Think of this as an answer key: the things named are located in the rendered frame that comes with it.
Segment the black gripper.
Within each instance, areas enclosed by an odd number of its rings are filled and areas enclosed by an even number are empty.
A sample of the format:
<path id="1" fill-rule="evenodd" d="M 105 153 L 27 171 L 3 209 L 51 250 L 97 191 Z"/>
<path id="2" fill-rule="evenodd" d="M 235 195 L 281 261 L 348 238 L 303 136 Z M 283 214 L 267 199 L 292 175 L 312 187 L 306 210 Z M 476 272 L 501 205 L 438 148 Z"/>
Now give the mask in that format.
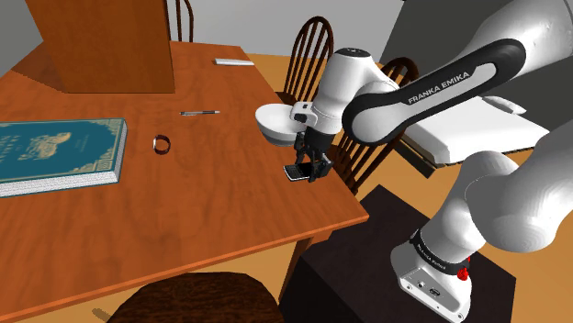
<path id="1" fill-rule="evenodd" d="M 314 128 L 306 128 L 305 133 L 296 135 L 294 143 L 296 151 L 295 164 L 301 164 L 306 157 L 309 157 L 311 166 L 310 183 L 329 173 L 333 162 L 322 151 L 326 151 L 331 146 L 332 141 L 332 134 L 325 134 Z"/>

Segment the small black phone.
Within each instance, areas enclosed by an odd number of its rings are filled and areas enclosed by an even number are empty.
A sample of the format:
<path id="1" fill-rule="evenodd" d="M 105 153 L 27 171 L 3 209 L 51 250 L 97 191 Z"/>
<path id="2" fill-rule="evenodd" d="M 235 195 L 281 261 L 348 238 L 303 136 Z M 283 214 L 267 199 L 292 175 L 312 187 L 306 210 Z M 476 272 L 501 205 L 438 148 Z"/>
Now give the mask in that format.
<path id="1" fill-rule="evenodd" d="M 303 162 L 283 167 L 286 177 L 291 182 L 313 179 L 313 166 L 310 162 Z"/>

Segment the white bowl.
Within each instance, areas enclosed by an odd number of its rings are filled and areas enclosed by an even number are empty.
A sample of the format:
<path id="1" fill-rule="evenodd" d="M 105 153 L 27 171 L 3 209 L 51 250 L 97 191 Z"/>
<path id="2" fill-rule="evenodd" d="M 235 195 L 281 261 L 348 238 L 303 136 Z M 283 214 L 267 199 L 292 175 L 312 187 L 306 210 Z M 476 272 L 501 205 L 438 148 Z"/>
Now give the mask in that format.
<path id="1" fill-rule="evenodd" d="M 255 111 L 258 128 L 271 144 L 278 147 L 293 146 L 297 134 L 306 129 L 306 125 L 290 118 L 291 109 L 290 105 L 267 104 Z"/>

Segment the dark robot stand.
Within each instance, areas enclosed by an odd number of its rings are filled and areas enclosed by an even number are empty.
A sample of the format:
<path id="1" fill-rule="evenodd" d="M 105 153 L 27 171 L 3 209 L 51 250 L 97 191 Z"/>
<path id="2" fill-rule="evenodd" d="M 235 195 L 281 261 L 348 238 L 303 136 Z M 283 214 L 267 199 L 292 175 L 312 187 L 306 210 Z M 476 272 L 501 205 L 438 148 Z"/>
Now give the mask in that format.
<path id="1" fill-rule="evenodd" d="M 279 309 L 286 323 L 449 323 L 399 287 L 390 252 L 428 218 L 383 186 L 365 223 L 334 231 L 299 258 Z"/>

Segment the wooden table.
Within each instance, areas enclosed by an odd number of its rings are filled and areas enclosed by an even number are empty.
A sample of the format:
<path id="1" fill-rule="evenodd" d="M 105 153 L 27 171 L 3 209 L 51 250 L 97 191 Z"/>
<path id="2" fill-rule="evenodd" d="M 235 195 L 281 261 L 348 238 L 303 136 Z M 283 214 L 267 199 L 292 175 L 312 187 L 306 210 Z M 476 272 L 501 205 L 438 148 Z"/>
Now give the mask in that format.
<path id="1" fill-rule="evenodd" d="M 118 183 L 0 198 L 0 323 L 288 243 L 304 249 L 367 213 L 335 174 L 291 182 L 258 106 L 275 92 L 236 46 L 175 42 L 171 94 L 66 94 L 44 46 L 0 77 L 0 121 L 122 117 Z M 180 116 L 182 111 L 220 114 Z M 158 134 L 172 143 L 158 155 Z"/>

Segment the large brown wooden box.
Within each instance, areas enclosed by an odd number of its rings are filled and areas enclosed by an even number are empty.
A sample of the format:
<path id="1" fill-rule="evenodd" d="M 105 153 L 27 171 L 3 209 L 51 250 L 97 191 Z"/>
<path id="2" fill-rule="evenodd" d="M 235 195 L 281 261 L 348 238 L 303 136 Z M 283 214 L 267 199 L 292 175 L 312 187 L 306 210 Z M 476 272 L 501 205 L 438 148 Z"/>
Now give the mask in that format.
<path id="1" fill-rule="evenodd" d="M 174 91 L 163 0 L 25 2 L 66 92 Z"/>

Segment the teal book with gold print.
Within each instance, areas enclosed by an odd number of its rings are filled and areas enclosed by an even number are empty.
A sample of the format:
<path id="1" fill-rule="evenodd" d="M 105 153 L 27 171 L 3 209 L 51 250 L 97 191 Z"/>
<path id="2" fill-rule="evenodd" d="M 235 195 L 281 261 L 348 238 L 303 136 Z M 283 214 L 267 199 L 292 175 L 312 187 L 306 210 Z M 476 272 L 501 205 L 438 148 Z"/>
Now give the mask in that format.
<path id="1" fill-rule="evenodd" d="M 123 118 L 0 122 L 0 197 L 119 181 Z"/>

